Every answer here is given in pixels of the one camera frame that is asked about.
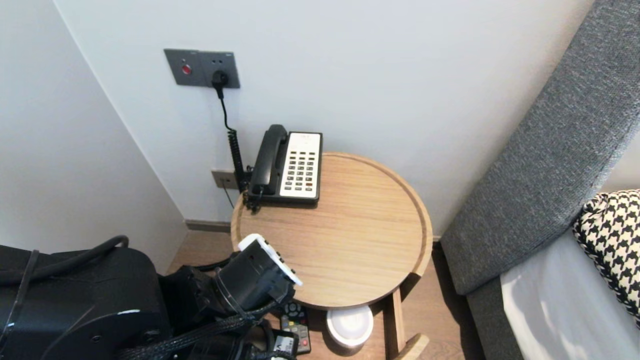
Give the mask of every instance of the gray sofa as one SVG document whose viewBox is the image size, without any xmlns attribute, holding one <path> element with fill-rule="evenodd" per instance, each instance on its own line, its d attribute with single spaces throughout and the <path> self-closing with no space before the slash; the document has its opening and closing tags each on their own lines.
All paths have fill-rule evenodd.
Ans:
<svg viewBox="0 0 640 360">
<path fill-rule="evenodd" d="M 441 242 L 488 359 L 521 359 L 500 274 L 569 228 L 640 126 L 640 1 L 596 0 Z"/>
</svg>

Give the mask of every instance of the baseboard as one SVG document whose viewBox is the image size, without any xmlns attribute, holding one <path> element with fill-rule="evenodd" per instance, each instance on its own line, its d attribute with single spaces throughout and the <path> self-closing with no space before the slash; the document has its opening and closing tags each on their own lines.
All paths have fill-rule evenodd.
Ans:
<svg viewBox="0 0 640 360">
<path fill-rule="evenodd" d="M 210 231 L 213 233 L 230 233 L 231 223 L 224 221 L 185 220 L 189 230 Z"/>
</svg>

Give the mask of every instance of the telephone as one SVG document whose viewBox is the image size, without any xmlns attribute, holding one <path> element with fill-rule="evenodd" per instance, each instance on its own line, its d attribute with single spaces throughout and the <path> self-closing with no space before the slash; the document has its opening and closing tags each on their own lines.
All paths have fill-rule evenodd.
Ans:
<svg viewBox="0 0 640 360">
<path fill-rule="evenodd" d="M 255 160 L 248 200 L 316 204 L 320 198 L 322 134 L 271 125 Z"/>
</svg>

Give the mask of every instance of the wall socket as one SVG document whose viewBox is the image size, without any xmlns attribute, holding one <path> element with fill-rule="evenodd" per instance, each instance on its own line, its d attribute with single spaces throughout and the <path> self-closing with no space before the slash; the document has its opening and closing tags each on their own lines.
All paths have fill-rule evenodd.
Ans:
<svg viewBox="0 0 640 360">
<path fill-rule="evenodd" d="M 229 170 L 211 170 L 211 175 L 213 175 L 213 179 L 216 181 L 216 186 L 218 188 L 226 188 L 228 189 L 238 189 L 238 184 L 236 183 L 236 176 L 233 171 Z"/>
<path fill-rule="evenodd" d="M 222 70 L 229 78 L 225 88 L 240 88 L 236 57 L 229 51 L 165 49 L 164 55 L 178 85 L 211 88 L 213 73 Z"/>
</svg>

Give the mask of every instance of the wooden tabletop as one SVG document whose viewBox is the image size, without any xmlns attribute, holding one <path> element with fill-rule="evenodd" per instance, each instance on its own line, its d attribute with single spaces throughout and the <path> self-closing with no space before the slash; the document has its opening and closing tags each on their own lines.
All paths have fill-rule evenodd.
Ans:
<svg viewBox="0 0 640 360">
<path fill-rule="evenodd" d="M 429 215 L 413 188 L 373 160 L 338 152 L 322 158 L 316 208 L 262 204 L 256 214 L 236 202 L 233 246 L 259 233 L 304 282 L 295 299 L 319 309 L 371 304 L 431 256 Z"/>
</svg>

